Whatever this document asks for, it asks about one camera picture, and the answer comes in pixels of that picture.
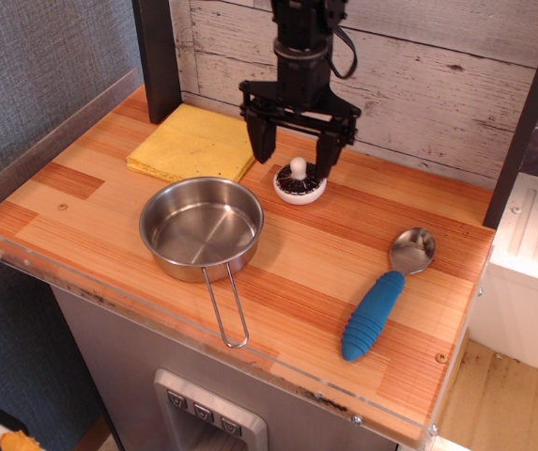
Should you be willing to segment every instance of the blue spoon handle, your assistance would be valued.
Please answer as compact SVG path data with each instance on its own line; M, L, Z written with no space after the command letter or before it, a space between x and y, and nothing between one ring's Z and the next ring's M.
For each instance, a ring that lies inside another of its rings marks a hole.
M401 272L386 272L364 295L348 320L342 337L342 355L345 360L356 360L373 347L404 284L405 277Z

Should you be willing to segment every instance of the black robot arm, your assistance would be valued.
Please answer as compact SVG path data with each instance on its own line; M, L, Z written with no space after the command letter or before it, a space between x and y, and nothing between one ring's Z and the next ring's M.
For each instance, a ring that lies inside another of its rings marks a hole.
M248 126L254 157L264 163L275 149L276 128L286 127L317 136L316 172L329 175L341 149L354 143L361 110L335 95L330 73L347 78L356 69L354 45L339 27L345 17L344 0L272 0L278 25L273 48L277 81L244 81L241 114ZM333 35L351 47L354 62L341 75L331 62Z

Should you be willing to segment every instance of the white wooden wall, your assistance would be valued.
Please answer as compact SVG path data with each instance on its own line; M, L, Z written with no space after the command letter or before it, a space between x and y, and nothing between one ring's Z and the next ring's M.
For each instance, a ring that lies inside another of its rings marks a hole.
M276 80L269 0L170 0L183 100L238 116ZM334 92L362 109L358 152L493 188L538 65L538 1L350 0L359 56ZM342 70L351 61L335 42Z

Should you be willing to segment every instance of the buttons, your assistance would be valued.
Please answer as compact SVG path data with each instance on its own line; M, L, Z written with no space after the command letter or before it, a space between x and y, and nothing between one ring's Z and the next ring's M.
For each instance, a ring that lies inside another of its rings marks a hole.
M224 416L221 417L221 423L223 423L223 429L229 432L231 435L241 437L241 426L236 422L231 421Z
M193 403L193 410L195 411L195 415L204 420L208 421L209 423L214 423L214 413L206 407L204 407L201 404L198 404L197 402Z
M171 404L185 411L187 410L187 399L171 390L166 390L166 392L168 393L168 400L171 401Z

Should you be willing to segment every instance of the metal pan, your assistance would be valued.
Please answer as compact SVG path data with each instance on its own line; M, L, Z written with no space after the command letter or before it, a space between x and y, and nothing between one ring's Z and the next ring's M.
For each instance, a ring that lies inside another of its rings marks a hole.
M173 183L144 206L139 231L147 248L172 277L206 282L223 342L241 348L249 339L233 274L254 256L264 224L258 198L229 179L200 177ZM229 277L244 339L226 336L211 282Z

